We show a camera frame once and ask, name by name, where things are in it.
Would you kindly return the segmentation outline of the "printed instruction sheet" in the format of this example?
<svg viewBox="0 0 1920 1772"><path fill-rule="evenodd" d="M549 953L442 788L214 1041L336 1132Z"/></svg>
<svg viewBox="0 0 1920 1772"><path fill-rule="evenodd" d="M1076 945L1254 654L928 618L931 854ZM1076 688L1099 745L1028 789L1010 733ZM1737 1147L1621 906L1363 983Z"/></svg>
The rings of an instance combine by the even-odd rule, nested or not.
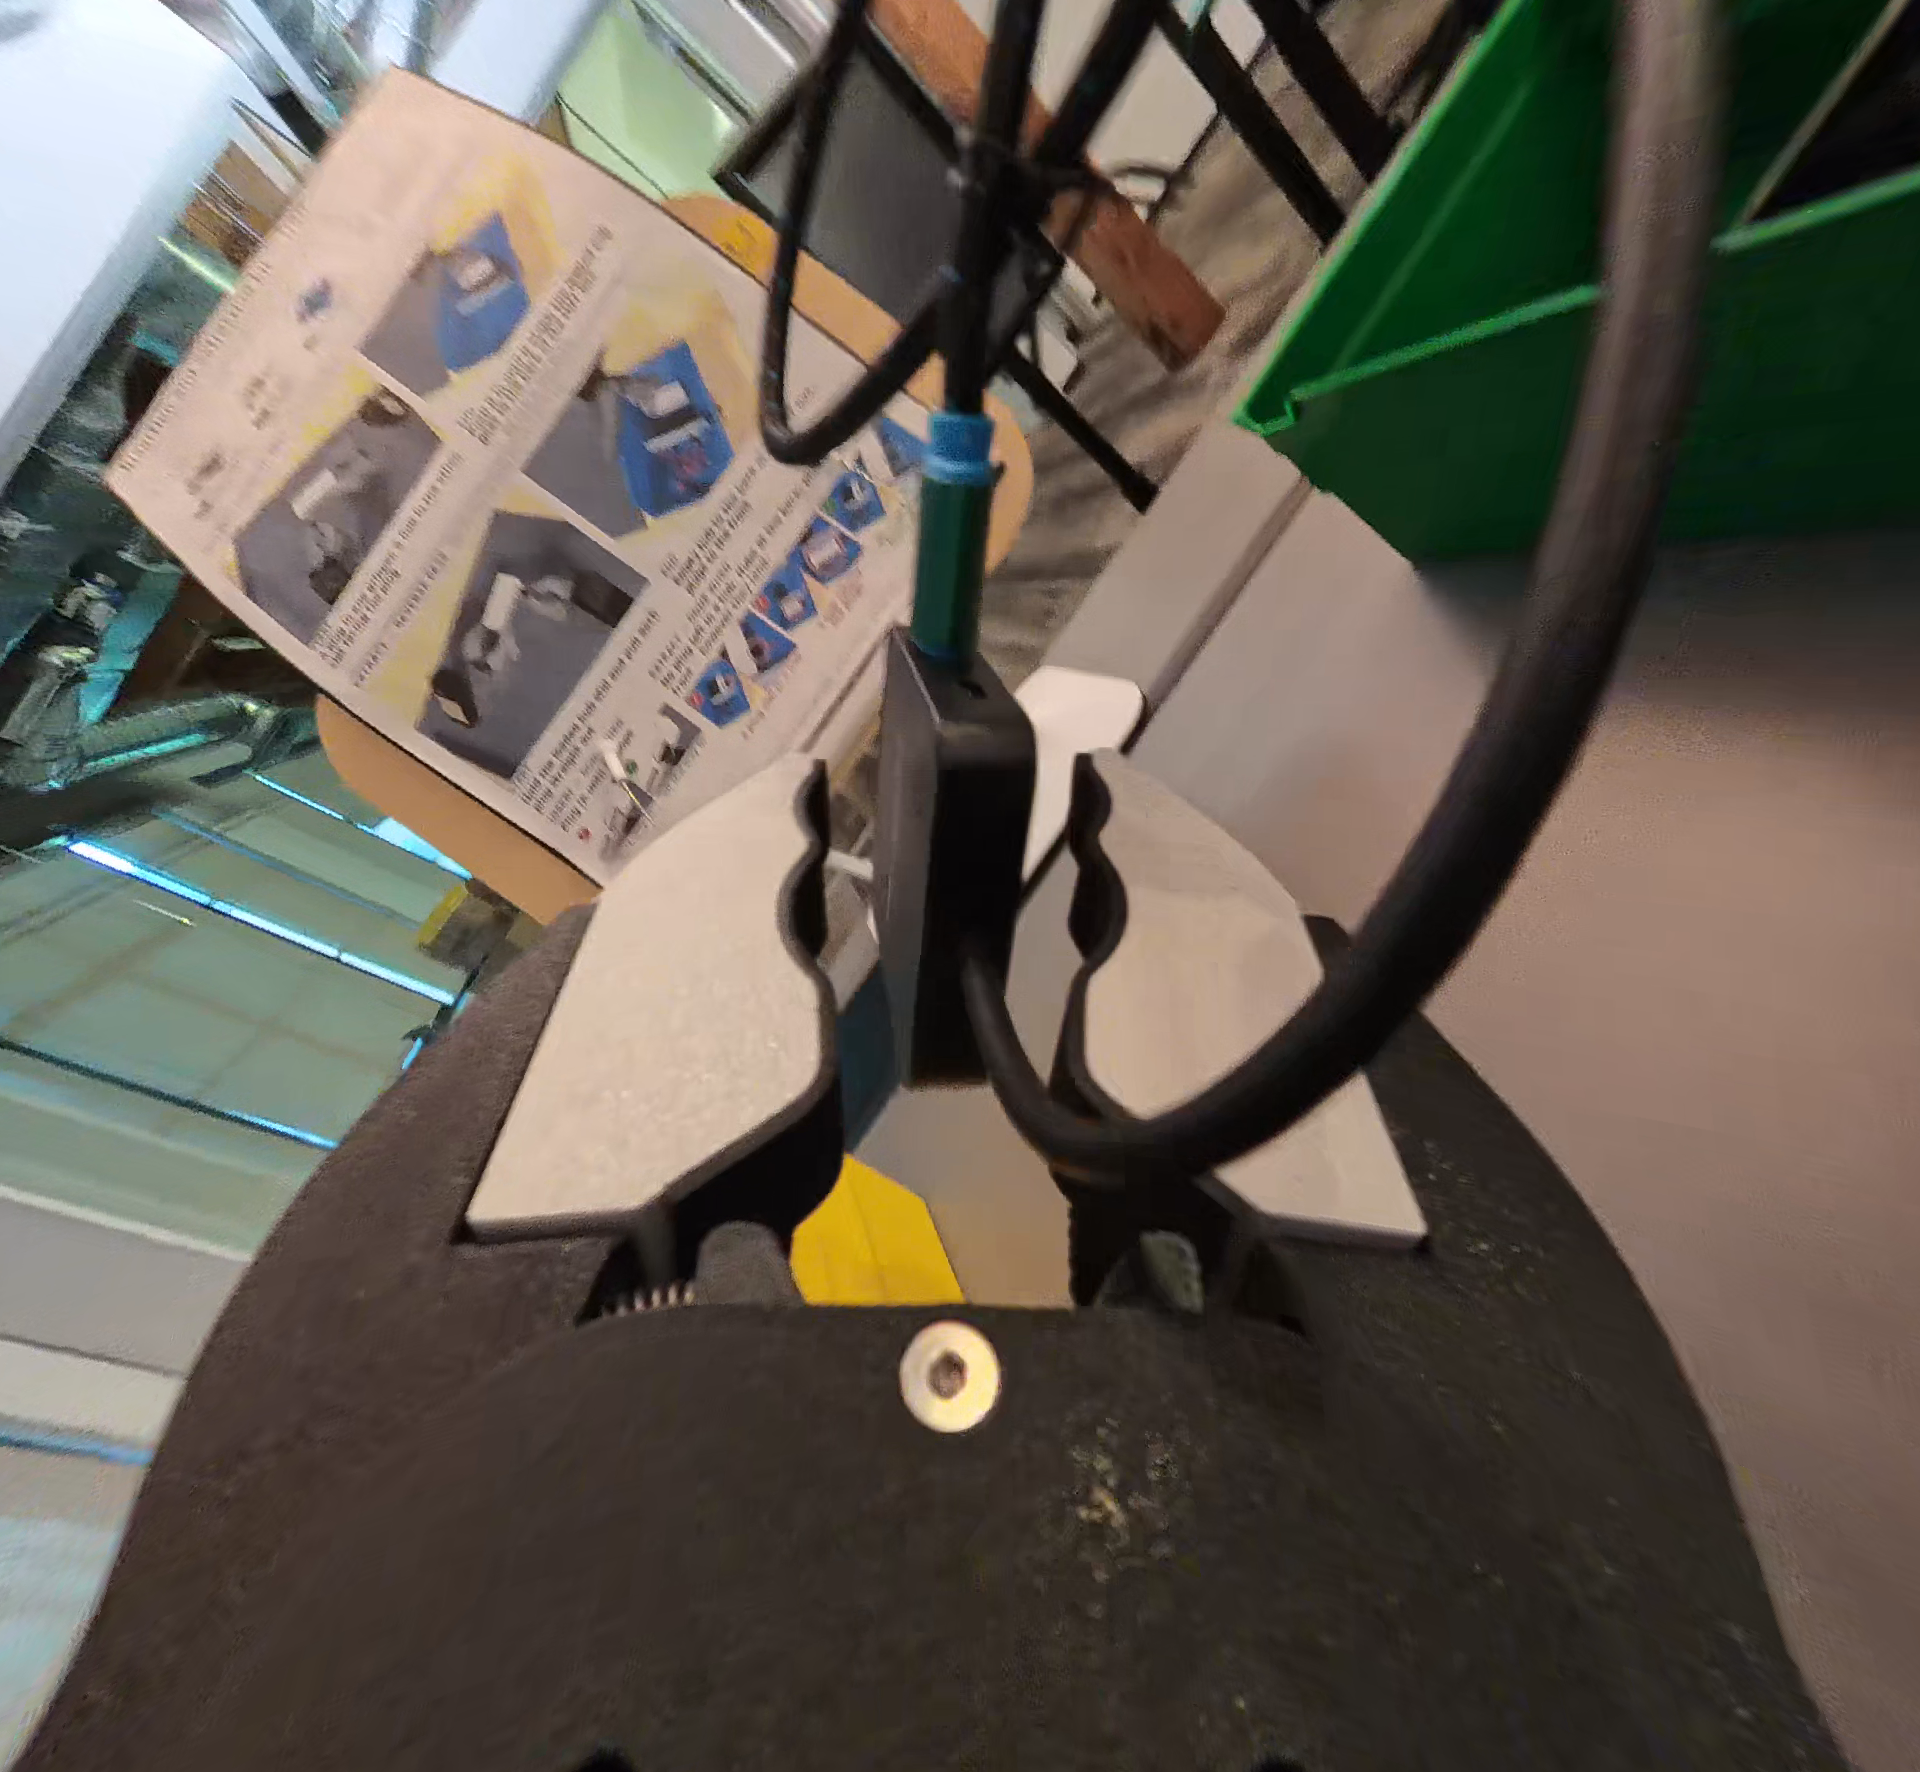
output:
<svg viewBox="0 0 1920 1772"><path fill-rule="evenodd" d="M763 282L584 154L385 72L104 493L323 701L584 880L836 763L910 607L928 410L760 433Z"/></svg>

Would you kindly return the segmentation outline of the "yellow plastic bin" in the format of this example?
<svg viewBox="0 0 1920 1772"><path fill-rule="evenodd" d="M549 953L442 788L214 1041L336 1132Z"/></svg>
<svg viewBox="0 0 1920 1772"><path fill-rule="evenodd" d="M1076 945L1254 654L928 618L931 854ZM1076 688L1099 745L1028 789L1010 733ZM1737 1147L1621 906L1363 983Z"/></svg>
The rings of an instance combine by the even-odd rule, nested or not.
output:
<svg viewBox="0 0 1920 1772"><path fill-rule="evenodd" d="M826 1203L790 1225L790 1280L811 1310L968 1299L928 1203L855 1153Z"/></svg>

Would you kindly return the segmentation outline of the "white stand base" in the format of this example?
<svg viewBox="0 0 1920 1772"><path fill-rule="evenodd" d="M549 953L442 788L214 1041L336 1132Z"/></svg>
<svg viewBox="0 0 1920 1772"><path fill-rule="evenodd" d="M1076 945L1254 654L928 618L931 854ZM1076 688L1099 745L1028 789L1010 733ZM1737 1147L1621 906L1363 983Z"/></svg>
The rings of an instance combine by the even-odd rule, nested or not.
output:
<svg viewBox="0 0 1920 1772"><path fill-rule="evenodd" d="M1035 733L1035 796L1023 847L1023 893L1028 893L1065 830L1076 761L1125 749L1125 740L1150 719L1150 688L1136 676L1037 663L1010 685L1010 707Z"/></svg>

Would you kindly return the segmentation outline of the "green plastic bin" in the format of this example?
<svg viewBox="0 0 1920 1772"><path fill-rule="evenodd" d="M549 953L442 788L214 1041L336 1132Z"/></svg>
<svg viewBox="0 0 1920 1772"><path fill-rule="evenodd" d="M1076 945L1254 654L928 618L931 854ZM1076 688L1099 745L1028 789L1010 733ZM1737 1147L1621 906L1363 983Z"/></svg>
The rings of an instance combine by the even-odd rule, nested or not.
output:
<svg viewBox="0 0 1920 1772"><path fill-rule="evenodd" d="M1722 0L1722 220L1667 537L1916 519L1916 158L1785 205L1890 0ZM1411 563L1531 553L1596 317L1618 0L1505 0L1287 301L1232 422Z"/></svg>

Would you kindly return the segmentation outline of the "black usb hub lead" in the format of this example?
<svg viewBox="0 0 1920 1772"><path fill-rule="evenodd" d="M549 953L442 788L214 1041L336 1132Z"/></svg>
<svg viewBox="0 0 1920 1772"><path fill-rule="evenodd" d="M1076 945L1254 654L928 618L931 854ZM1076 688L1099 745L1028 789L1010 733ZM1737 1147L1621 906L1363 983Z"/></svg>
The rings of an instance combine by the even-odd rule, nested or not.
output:
<svg viewBox="0 0 1920 1772"><path fill-rule="evenodd" d="M1244 1066L1166 1116L1052 1100L998 983L968 953L961 993L996 1100L1052 1174L1150 1191L1254 1153L1353 1081L1474 945L1643 607L1696 397L1715 188L1722 0L1618 0L1596 327L1531 593L1474 725L1347 953Z"/></svg>

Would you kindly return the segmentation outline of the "thin braided cable green plugs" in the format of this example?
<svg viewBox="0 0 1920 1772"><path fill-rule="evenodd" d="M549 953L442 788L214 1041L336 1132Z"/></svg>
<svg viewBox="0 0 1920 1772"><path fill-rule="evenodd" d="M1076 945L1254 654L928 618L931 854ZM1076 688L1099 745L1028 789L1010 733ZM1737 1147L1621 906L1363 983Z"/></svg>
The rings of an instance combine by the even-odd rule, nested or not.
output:
<svg viewBox="0 0 1920 1772"><path fill-rule="evenodd" d="M790 356L790 291L802 252L802 220L821 199L826 131L836 112L847 67L871 29L871 0L836 0L821 62L798 93L798 147L785 170L779 248L763 282L760 327L760 446L769 466L811 469L836 446L881 422L891 397L939 356L939 410L928 413L920 453L920 557L910 557L910 618L906 636L939 663L976 663L980 654L980 585L987 585L987 526L996 526L996 295L998 265L1037 220L1065 199L1065 248L1090 233L1093 205L1112 199L1112 184L1090 170L1090 138L1110 120L1112 93L1150 51L1174 0L1112 0L1065 103L1028 138L1028 85L1037 51L1045 0L996 0L996 35L980 62L980 103L961 131L952 188L961 220L952 248L931 265L928 295L902 325L902 338L862 372L862 382L790 422L785 410L785 356Z"/></svg>

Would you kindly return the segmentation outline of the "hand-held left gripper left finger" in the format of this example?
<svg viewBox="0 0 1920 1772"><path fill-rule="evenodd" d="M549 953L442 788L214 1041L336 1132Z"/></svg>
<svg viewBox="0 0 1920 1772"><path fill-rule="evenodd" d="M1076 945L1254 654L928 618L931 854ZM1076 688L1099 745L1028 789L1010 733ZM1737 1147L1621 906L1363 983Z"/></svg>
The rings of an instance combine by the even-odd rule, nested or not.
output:
<svg viewBox="0 0 1920 1772"><path fill-rule="evenodd" d="M592 906L471 1191L476 1239L798 1225L836 1174L826 763L763 763Z"/></svg>

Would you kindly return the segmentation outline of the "instruction sheet on stand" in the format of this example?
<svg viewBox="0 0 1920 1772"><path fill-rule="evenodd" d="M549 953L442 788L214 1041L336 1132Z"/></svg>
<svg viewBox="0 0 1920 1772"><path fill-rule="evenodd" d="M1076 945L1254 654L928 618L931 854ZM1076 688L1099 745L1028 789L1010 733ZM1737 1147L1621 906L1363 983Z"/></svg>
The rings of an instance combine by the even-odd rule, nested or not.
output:
<svg viewBox="0 0 1920 1772"><path fill-rule="evenodd" d="M705 248L719 248L737 277L763 282L779 233L722 199L722 195L669 195L658 216L684 220ZM866 301L855 282L798 252L798 317L826 327L836 347L871 365L891 342L891 317ZM996 519L987 519L987 571L1009 563L1028 507L1035 507L1035 449L1023 413L987 397L996 413ZM556 919L584 896L594 896L594 880L575 874L563 854L536 847L524 824L512 824L499 806L481 806L471 788L442 778L377 725L365 725L350 707L323 701L323 749L340 772L350 789L365 789L385 817L411 824L439 854L448 854L471 880L504 893L533 919Z"/></svg>

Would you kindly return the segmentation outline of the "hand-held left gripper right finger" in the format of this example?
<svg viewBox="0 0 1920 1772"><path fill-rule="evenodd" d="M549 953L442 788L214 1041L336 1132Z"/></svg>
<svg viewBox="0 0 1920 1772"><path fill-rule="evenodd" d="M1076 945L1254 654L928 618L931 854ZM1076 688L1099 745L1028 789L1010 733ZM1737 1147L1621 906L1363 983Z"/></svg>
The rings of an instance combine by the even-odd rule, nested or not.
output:
<svg viewBox="0 0 1920 1772"><path fill-rule="evenodd" d="M1079 945L1052 1054L1065 1109L1174 1116L1323 989L1285 880L1136 761L1079 749L1065 854ZM1192 1191L1287 1239L1398 1257L1428 1239L1363 1077Z"/></svg>

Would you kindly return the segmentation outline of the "black usb hub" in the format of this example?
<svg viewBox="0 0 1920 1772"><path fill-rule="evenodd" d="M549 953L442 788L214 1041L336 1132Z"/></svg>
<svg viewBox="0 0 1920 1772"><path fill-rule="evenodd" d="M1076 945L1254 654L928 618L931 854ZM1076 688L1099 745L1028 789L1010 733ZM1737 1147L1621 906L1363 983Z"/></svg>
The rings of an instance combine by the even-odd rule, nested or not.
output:
<svg viewBox="0 0 1920 1772"><path fill-rule="evenodd" d="M980 659L883 636L871 929L902 1089L987 1081L961 974L1010 957L1035 772L1035 719Z"/></svg>

